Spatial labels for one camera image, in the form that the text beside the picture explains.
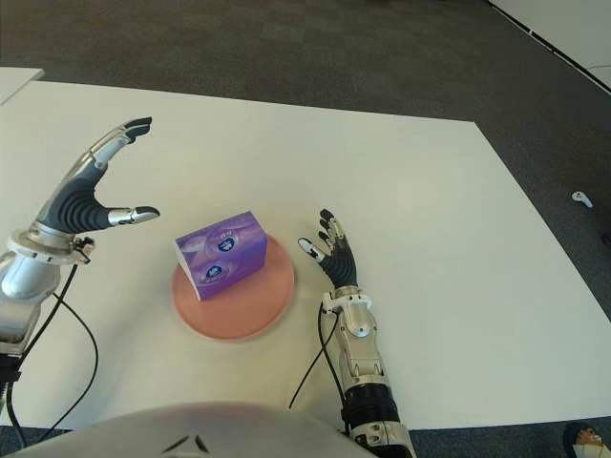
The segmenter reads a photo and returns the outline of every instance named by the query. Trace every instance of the black cable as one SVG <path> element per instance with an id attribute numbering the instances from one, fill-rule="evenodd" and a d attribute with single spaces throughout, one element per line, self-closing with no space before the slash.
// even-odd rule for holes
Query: black cable
<path id="1" fill-rule="evenodd" d="M 21 425 L 19 425 L 19 421 L 15 415 L 14 408 L 12 407 L 12 383 L 7 387 L 7 413 L 9 414 L 9 420 L 11 420 L 11 424 L 17 431 L 17 439 L 19 440 L 19 446 L 21 448 L 25 448 L 28 446 L 28 442 L 26 441 L 26 435 L 23 432 Z"/>
<path id="2" fill-rule="evenodd" d="M 85 389 L 81 393 L 81 395 L 78 397 L 78 399 L 74 402 L 74 404 L 68 410 L 66 410 L 66 412 L 59 418 L 59 420 L 57 420 L 52 427 L 47 429 L 47 432 L 45 432 L 43 434 L 43 436 L 40 439 L 38 439 L 38 441 L 36 441 L 37 444 L 39 444 L 42 441 L 44 441 L 45 439 L 47 439 L 49 434 L 51 434 L 51 432 L 57 427 L 57 425 L 59 425 L 61 423 L 61 421 L 64 418 L 66 418 L 70 414 L 70 412 L 73 411 L 73 409 L 76 406 L 78 406 L 78 403 L 80 403 L 82 401 L 82 399 L 85 397 L 85 395 L 87 395 L 87 393 L 89 392 L 89 388 L 91 388 L 92 384 L 94 383 L 95 374 L 97 373 L 97 364 L 99 363 L 99 351 L 97 349 L 97 342 L 95 341 L 94 333 L 92 332 L 92 330 L 89 328 L 89 326 L 87 324 L 85 324 L 85 322 L 83 322 L 83 320 L 78 316 L 78 314 L 74 311 L 74 309 L 72 307 L 67 305 L 64 302 L 64 300 L 60 299 L 59 296 L 57 296 L 56 294 L 53 293 L 53 295 L 59 301 L 61 301 L 61 303 L 70 311 L 70 313 L 72 313 L 74 315 L 74 317 L 78 320 L 78 322 L 81 323 L 82 326 L 85 328 L 85 331 L 87 331 L 87 334 L 89 334 L 89 338 L 91 339 L 92 344 L 94 345 L 94 352 L 95 352 L 94 371 L 92 372 L 92 376 L 89 379 L 89 383 L 87 384 L 87 386 L 85 387 Z"/>
<path id="3" fill-rule="evenodd" d="M 331 371 L 331 375 L 333 376 L 333 380 L 335 381 L 335 386 L 337 386 L 337 392 L 340 395 L 340 400 L 342 401 L 342 410 L 346 407 L 346 398 L 344 397 L 344 390 L 342 389 L 342 384 L 340 384 L 340 379 L 337 377 L 337 373 L 335 372 L 335 367 L 333 367 L 333 363 L 331 359 L 328 357 L 327 346 L 323 344 L 323 330 L 321 328 L 321 318 L 323 316 L 323 303 L 321 302 L 321 306 L 318 310 L 318 340 L 321 343 L 321 349 L 323 353 L 325 353 L 325 359 L 327 360 L 327 365 L 329 370 Z M 339 313 L 336 313 L 337 321 L 339 321 Z M 350 429 L 348 426 L 348 421 L 344 421 L 344 433 L 346 436 L 350 434 Z"/>
<path id="4" fill-rule="evenodd" d="M 323 316 L 323 303 L 321 302 L 321 308 L 318 310 L 318 340 L 321 343 L 321 349 L 323 353 L 325 353 L 325 359 L 327 359 L 328 368 L 331 371 L 331 375 L 333 376 L 333 380 L 335 381 L 335 386 L 337 386 L 337 392 L 340 395 L 340 399 L 342 400 L 342 406 L 346 405 L 346 398 L 344 397 L 344 390 L 342 389 L 342 384 L 340 384 L 340 379 L 337 378 L 337 373 L 335 372 L 335 367 L 333 367 L 333 363 L 331 359 L 328 357 L 327 347 L 325 346 L 325 342 L 323 341 L 323 329 L 321 327 L 321 318 Z"/>
<path id="5" fill-rule="evenodd" d="M 319 323 L 320 323 L 320 319 L 321 319 L 321 313 L 322 312 L 319 312 L 319 316 L 318 316 L 318 322 Z M 314 361 L 312 361 L 312 364 L 309 365 L 309 368 L 307 369 L 307 372 L 305 373 L 304 378 L 299 383 L 299 386 L 297 387 L 297 390 L 295 391 L 295 394 L 293 394 L 293 399 L 290 400 L 290 404 L 288 405 L 288 408 L 293 408 L 293 404 L 295 403 L 295 400 L 297 399 L 297 395 L 299 395 L 299 392 L 301 391 L 302 386 L 304 386 L 304 383 L 306 382 L 307 376 L 309 375 L 311 370 L 314 368 L 314 365 L 316 365 L 316 362 L 318 361 L 318 359 L 323 354 L 323 349 L 327 347 L 327 344 L 329 343 L 329 341 L 333 337 L 333 333 L 335 332 L 335 328 L 337 327 L 337 323 L 338 322 L 339 322 L 339 316 L 335 315 L 335 323 L 333 324 L 333 328 L 331 329 L 331 332 L 329 333 L 329 335 L 327 337 L 327 340 L 323 344 L 323 347 L 319 350 L 318 354 L 316 355 L 316 358 L 314 358 Z"/>
<path id="6" fill-rule="evenodd" d="M 61 303 L 63 302 L 64 298 L 66 297 L 66 294 L 68 293 L 68 288 L 70 288 L 70 283 L 72 283 L 72 281 L 73 281 L 74 274 L 76 273 L 77 267 L 78 267 L 78 265 L 76 265 L 76 264 L 73 265 L 73 269 L 70 271 L 70 275 L 66 279 L 66 283 L 64 284 L 64 287 L 62 288 L 60 295 L 56 296 L 57 297 L 57 302 L 53 306 L 53 309 L 51 310 L 51 313 L 47 317 L 47 320 L 45 320 L 45 322 L 42 324 L 42 326 L 40 326 L 40 329 L 38 329 L 38 332 L 33 337 L 32 341 L 30 342 L 30 344 L 28 345 L 26 350 L 21 355 L 21 358 L 19 358 L 19 362 L 15 365 L 17 370 L 26 361 L 26 358 L 28 358 L 28 355 L 30 354 L 30 352 L 32 351 L 32 349 L 34 348 L 36 343 L 38 342 L 38 339 L 40 339 L 40 336 L 42 336 L 42 333 L 45 332 L 45 329 L 47 329 L 47 327 L 49 326 L 49 323 L 51 322 L 51 320 L 55 316 L 55 313 L 57 313 L 57 309 L 59 308 L 59 305 L 61 305 Z M 12 426 L 17 431 L 17 436 L 19 437 L 19 444 L 20 444 L 21 448 L 25 448 L 25 447 L 28 446 L 28 441 L 26 440 L 26 435 L 23 432 L 23 428 L 19 424 L 19 420 L 17 420 L 17 416 L 15 415 L 14 407 L 12 405 L 12 386 L 13 386 L 13 384 L 14 384 L 14 382 L 10 382 L 9 386 L 7 388 L 7 413 L 9 414 L 9 419 L 11 420 Z"/>
<path id="7" fill-rule="evenodd" d="M 78 268 L 77 264 L 73 265 L 73 268 L 70 271 L 70 275 L 66 279 L 66 283 L 64 284 L 64 287 L 61 290 L 60 295 L 56 296 L 57 297 L 57 302 L 53 306 L 53 309 L 51 310 L 51 313 L 47 317 L 47 320 L 45 320 L 45 322 L 42 324 L 42 326 L 40 326 L 40 329 L 38 330 L 36 335 L 33 337 L 32 341 L 28 345 L 28 348 L 26 348 L 26 351 L 24 351 L 23 355 L 21 355 L 21 358 L 19 359 L 19 363 L 17 363 L 17 369 L 19 367 L 21 367 L 21 365 L 26 361 L 26 358 L 28 358 L 28 355 L 30 354 L 30 352 L 32 351 L 34 346 L 36 345 L 36 342 L 38 342 L 38 339 L 40 339 L 40 336 L 42 336 L 42 333 L 45 332 L 45 329 L 47 329 L 47 326 L 49 326 L 49 323 L 51 322 L 51 320 L 55 316 L 55 313 L 57 313 L 57 309 L 59 308 L 59 305 L 61 305 L 61 302 L 66 297 L 66 293 L 68 293 L 68 288 L 70 288 L 70 283 L 73 282 L 74 274 L 76 273 L 76 269 L 77 268 Z"/>

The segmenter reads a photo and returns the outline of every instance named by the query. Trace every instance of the pink plate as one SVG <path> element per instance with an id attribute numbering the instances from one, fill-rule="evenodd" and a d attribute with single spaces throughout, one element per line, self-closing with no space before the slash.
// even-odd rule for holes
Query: pink plate
<path id="1" fill-rule="evenodd" d="M 293 265 L 285 249 L 267 236 L 265 265 L 249 277 L 203 301 L 178 265 L 172 296 L 182 319 L 201 335 L 220 341 L 247 339 L 264 332 L 288 308 Z"/>

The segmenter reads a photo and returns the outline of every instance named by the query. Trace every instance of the robotic arm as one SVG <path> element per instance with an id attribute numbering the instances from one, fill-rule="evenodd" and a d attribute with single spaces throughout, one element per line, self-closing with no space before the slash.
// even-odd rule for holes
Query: robotic arm
<path id="1" fill-rule="evenodd" d="M 323 295 L 323 310 L 339 315 L 336 337 L 341 347 L 340 372 L 346 402 L 342 419 L 350 426 L 350 438 L 380 457 L 411 457 L 408 429 L 400 422 L 390 382 L 375 338 L 377 323 L 371 299 L 358 287 L 356 262 L 348 239 L 336 217 L 321 212 L 327 255 L 308 239 L 302 249 L 314 258 L 333 282 L 333 293 Z"/>
<path id="2" fill-rule="evenodd" d="M 40 304 L 59 284 L 60 266 L 89 262 L 94 241 L 77 235 L 159 216 L 153 207 L 106 208 L 95 199 L 108 162 L 148 133 L 151 122 L 151 117 L 135 119 L 102 137 L 76 161 L 30 228 L 12 233 L 10 251 L 0 257 L 0 387 L 18 379 L 14 363 L 33 332 Z"/>

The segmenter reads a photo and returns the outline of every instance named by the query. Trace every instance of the tissue box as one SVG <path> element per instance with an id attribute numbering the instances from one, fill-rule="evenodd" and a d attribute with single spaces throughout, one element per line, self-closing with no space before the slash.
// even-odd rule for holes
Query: tissue box
<path id="1" fill-rule="evenodd" d="M 263 267 L 267 235 L 250 212 L 176 239 L 182 270 L 208 299 Z"/>

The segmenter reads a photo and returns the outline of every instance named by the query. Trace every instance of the gray carpet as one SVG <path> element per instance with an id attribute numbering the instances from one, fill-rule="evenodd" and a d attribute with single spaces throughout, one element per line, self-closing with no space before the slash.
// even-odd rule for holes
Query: gray carpet
<path id="1" fill-rule="evenodd" d="M 0 6 L 0 65 L 41 67 L 51 81 L 475 121 L 611 317 L 611 249 L 600 243 L 611 230 L 611 96 L 483 1 Z M 594 210 L 570 199 L 578 189 Z M 611 438 L 610 418 L 593 423 Z M 561 431 L 415 431 L 413 440 L 422 458 L 538 458 L 562 456 Z M 10 430 L 0 434 L 6 452 Z"/>

